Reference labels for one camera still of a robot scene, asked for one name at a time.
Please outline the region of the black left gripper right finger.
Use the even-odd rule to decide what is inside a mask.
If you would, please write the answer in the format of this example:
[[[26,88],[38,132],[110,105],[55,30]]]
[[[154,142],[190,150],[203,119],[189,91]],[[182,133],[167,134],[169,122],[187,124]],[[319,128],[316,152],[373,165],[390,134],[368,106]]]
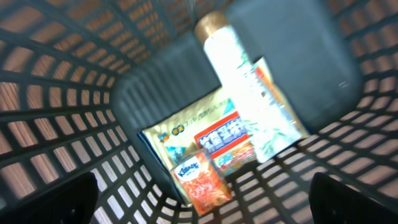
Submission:
[[[397,224],[397,214],[363,194],[317,172],[308,195],[314,224]]]

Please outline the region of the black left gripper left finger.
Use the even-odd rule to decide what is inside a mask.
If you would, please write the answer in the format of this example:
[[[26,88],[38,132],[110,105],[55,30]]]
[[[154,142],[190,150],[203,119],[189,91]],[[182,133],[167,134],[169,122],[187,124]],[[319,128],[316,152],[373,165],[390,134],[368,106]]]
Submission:
[[[39,198],[1,214],[1,224],[87,224],[95,212],[99,189],[95,175],[82,174]]]

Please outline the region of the white tube gold cap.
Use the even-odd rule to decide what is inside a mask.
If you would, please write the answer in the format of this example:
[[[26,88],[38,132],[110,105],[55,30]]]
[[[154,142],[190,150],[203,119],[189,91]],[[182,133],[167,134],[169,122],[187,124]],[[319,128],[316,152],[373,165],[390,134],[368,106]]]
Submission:
[[[194,29],[223,90],[251,135],[257,161],[264,163],[306,132],[267,77],[259,77],[238,34],[221,11],[200,19]]]

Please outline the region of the orange tissue pack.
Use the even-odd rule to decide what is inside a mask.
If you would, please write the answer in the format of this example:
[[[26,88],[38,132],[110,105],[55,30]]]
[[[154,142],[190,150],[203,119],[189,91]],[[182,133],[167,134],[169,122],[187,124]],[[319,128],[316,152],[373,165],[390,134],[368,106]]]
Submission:
[[[224,177],[204,150],[182,159],[172,173],[199,216],[233,198]]]

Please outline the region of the yellow snack bag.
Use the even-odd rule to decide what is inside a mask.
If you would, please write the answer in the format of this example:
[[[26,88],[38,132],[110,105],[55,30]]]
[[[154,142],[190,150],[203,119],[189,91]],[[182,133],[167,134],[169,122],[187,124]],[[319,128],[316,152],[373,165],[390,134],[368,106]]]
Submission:
[[[255,125],[244,129],[235,105],[218,88],[162,122],[141,131],[139,139],[167,170],[199,149],[206,149],[217,168],[230,175],[256,158],[250,142]]]

